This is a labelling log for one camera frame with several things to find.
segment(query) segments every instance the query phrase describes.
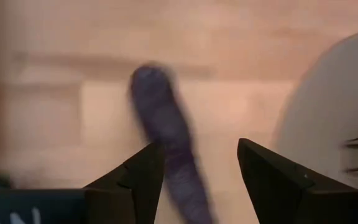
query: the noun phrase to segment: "wooden surface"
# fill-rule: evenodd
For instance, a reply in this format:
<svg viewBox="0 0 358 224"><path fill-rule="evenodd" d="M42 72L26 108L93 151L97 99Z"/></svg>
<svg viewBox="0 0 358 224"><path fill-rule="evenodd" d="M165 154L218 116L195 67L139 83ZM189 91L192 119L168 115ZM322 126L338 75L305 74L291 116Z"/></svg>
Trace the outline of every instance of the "wooden surface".
<svg viewBox="0 0 358 224"><path fill-rule="evenodd" d="M358 1L0 0L0 172L20 188L81 187L145 145L133 69L171 66L221 223L257 223L239 138L272 146L285 101ZM180 223L163 190L156 223Z"/></svg>

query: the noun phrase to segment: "light wood grain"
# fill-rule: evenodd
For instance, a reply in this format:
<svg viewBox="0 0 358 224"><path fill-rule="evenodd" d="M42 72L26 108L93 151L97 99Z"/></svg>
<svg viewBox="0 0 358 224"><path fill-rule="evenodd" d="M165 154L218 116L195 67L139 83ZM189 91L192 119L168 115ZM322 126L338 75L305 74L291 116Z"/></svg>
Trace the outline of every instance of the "light wood grain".
<svg viewBox="0 0 358 224"><path fill-rule="evenodd" d="M358 32L358 1L0 0L0 172L81 187L146 144L127 97L150 60L176 71L221 223L257 223L238 138L271 146L321 53ZM181 223L163 190L156 223Z"/></svg>

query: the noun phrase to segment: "black device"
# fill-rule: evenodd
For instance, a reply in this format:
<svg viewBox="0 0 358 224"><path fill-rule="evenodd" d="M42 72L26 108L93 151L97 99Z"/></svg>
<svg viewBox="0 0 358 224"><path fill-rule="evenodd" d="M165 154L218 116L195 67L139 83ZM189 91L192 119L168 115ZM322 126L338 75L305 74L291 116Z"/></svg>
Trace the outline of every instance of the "black device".
<svg viewBox="0 0 358 224"><path fill-rule="evenodd" d="M242 178L261 224L358 223L358 190L248 139L237 149Z"/></svg>
<svg viewBox="0 0 358 224"><path fill-rule="evenodd" d="M0 224L151 224L163 147L150 144L83 189L0 190Z"/></svg>

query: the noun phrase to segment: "blurry purple object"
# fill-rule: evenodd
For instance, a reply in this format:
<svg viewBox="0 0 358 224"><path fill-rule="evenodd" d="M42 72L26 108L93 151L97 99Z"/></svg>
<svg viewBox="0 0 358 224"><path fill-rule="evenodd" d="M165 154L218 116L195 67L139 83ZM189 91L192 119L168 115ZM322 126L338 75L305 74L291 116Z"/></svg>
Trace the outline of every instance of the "blurry purple object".
<svg viewBox="0 0 358 224"><path fill-rule="evenodd" d="M189 224L213 223L189 128L168 72L155 65L138 68L132 76L131 95L149 141L165 145L165 180L182 217Z"/></svg>

